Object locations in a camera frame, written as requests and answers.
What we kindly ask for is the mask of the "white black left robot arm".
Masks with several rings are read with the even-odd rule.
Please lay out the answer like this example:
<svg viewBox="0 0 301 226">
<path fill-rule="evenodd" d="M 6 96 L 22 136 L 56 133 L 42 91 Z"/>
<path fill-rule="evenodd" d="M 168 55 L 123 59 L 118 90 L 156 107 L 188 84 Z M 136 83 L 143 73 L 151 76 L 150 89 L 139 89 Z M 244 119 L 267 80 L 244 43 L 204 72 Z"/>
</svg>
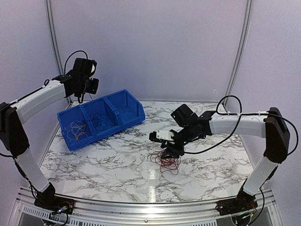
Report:
<svg viewBox="0 0 301 226">
<path fill-rule="evenodd" d="M 54 186 L 44 176 L 34 160 L 23 125 L 49 105 L 74 95 L 82 102 L 86 93 L 95 94 L 99 80 L 94 77 L 95 60 L 76 58 L 73 68 L 58 75 L 31 93 L 0 105 L 0 140 L 10 152 L 9 158 L 31 187 L 35 206 L 55 214 L 71 214 L 74 200 L 56 196 Z"/>
</svg>

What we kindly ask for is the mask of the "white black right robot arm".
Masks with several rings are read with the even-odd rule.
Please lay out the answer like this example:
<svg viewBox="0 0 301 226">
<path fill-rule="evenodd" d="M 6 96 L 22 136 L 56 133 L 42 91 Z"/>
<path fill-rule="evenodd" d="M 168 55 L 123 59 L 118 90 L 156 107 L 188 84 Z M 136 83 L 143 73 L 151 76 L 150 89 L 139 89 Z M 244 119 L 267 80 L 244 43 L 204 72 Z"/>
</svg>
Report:
<svg viewBox="0 0 301 226">
<path fill-rule="evenodd" d="M 171 113 L 171 117 L 182 128 L 179 132 L 172 129 L 156 130 L 149 136 L 150 140 L 161 143 L 163 159 L 178 159 L 187 153 L 184 150 L 187 144 L 212 135 L 250 135 L 266 140 L 262 158 L 241 186 L 237 196 L 217 202 L 216 210 L 221 216 L 256 208 L 257 191 L 261 190 L 278 166 L 293 153 L 289 151 L 290 131 L 287 125 L 290 124 L 295 132 L 297 128 L 276 107 L 254 113 L 244 113 L 242 107 L 238 113 L 221 113 L 215 109 L 197 116 L 183 104 Z"/>
</svg>

